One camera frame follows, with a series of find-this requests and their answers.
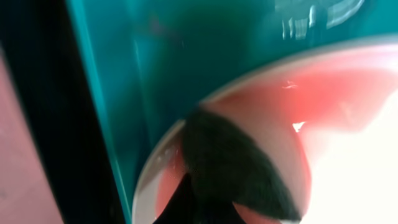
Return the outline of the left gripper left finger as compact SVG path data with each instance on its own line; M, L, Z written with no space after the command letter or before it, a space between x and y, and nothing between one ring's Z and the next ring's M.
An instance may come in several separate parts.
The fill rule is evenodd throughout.
M164 211L153 224L193 224L197 200L193 193L191 175L185 174Z

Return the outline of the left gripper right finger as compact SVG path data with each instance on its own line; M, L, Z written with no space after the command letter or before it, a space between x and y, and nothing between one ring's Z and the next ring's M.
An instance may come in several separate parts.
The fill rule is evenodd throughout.
M199 224L246 224L231 202L205 203L198 211Z

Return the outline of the dark green sponge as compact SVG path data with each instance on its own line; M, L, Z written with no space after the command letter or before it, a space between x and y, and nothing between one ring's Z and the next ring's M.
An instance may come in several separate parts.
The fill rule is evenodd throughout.
M181 143L201 203L235 202L271 218L302 219L280 171L232 121L197 108L185 120Z

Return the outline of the white pink plate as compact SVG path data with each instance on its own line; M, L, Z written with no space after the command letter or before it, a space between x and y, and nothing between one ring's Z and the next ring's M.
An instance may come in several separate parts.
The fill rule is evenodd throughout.
M397 36L311 50L259 68L201 100L162 136L133 198L153 223L185 174L185 120L197 108L232 121L280 171L300 221L232 202L246 223L397 222Z

